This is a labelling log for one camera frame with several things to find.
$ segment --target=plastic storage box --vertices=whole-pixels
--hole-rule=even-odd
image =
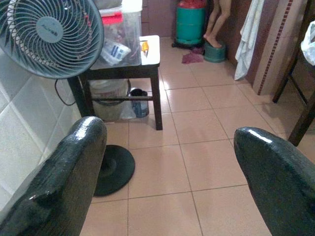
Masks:
[[[142,0],[123,0],[122,6],[101,9],[104,45],[92,70],[141,64]]]

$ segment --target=electric fan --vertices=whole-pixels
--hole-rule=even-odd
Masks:
[[[0,0],[0,47],[33,74],[67,79],[89,69],[103,47],[104,28],[93,0]],[[134,159],[107,146],[95,195],[122,188]]]

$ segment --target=small plastic stool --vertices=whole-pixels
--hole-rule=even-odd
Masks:
[[[205,42],[205,60],[214,63],[219,63],[225,60],[226,45],[222,41],[219,41],[219,43],[222,47],[214,48],[208,42]]]

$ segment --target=tiled floor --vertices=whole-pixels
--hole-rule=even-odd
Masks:
[[[163,131],[153,105],[143,119],[108,124],[108,144],[128,148],[136,170],[127,186],[94,198],[82,236],[269,236],[233,151],[240,126],[287,138],[302,106],[290,87],[278,104],[257,96],[233,66],[181,64],[186,50],[161,39]],[[150,91],[148,80],[133,86]],[[315,125],[299,149],[315,163]]]

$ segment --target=table leg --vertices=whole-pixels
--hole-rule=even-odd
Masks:
[[[151,87],[152,87],[152,96],[153,96],[153,106],[154,114],[156,117],[156,129],[162,130],[162,111],[161,111],[161,101],[159,93],[159,79],[158,79],[158,68],[152,69],[150,73]]]
[[[74,99],[78,105],[81,116],[86,117],[92,115],[81,88],[79,77],[69,78],[68,83],[73,93]]]
[[[300,141],[302,140],[304,134],[308,130],[312,121],[315,118],[315,92],[312,94],[310,100],[307,103],[306,108],[303,110],[299,120],[297,121],[290,137],[289,141],[298,146]]]

